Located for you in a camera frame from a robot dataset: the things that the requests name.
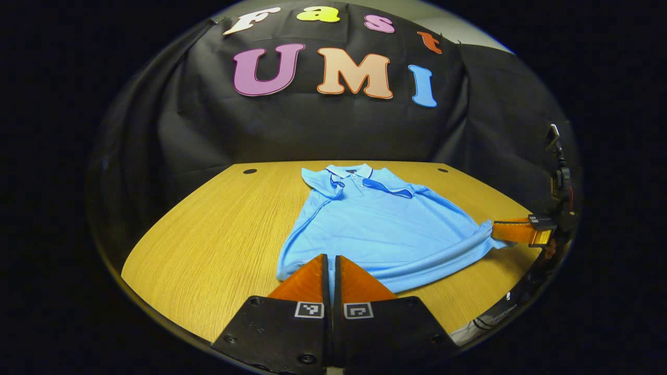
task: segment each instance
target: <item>shirt collar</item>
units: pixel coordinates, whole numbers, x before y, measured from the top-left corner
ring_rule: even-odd
[[[351,175],[351,172],[348,172],[349,170],[354,170],[356,169],[357,171],[354,172],[354,174],[361,176],[363,178],[369,178],[373,174],[373,168],[371,168],[368,164],[364,163],[362,165],[353,165],[351,167],[336,167],[335,165],[329,165],[327,167],[327,170],[338,177],[345,178],[349,175]]]

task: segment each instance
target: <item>yellow letter a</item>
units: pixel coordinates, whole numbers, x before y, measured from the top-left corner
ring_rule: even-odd
[[[338,9],[331,7],[308,7],[303,9],[305,12],[299,13],[296,17],[302,21],[324,21],[336,22],[338,18]]]

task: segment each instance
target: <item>screw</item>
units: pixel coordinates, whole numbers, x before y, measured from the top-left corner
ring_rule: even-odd
[[[299,361],[305,364],[313,364],[315,361],[317,361],[317,358],[311,354],[304,354],[303,356],[299,357]]]

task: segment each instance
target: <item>shirt sleeve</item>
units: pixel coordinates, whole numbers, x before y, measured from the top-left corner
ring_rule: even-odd
[[[314,172],[301,168],[301,176],[308,186],[329,199],[337,199],[343,194],[345,184],[328,170]]]

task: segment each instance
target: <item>cable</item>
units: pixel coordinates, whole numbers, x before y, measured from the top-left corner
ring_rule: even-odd
[[[485,326],[493,327],[493,325],[488,324],[487,322],[483,321],[481,318],[477,318],[480,322],[484,323]]]
[[[475,322],[474,320],[473,320],[472,322],[475,324],[475,327],[477,327],[477,328],[479,328],[479,329],[481,329],[481,330],[488,331],[489,329],[491,329],[491,328],[482,328],[482,327],[480,327],[480,325],[477,324],[477,322]]]

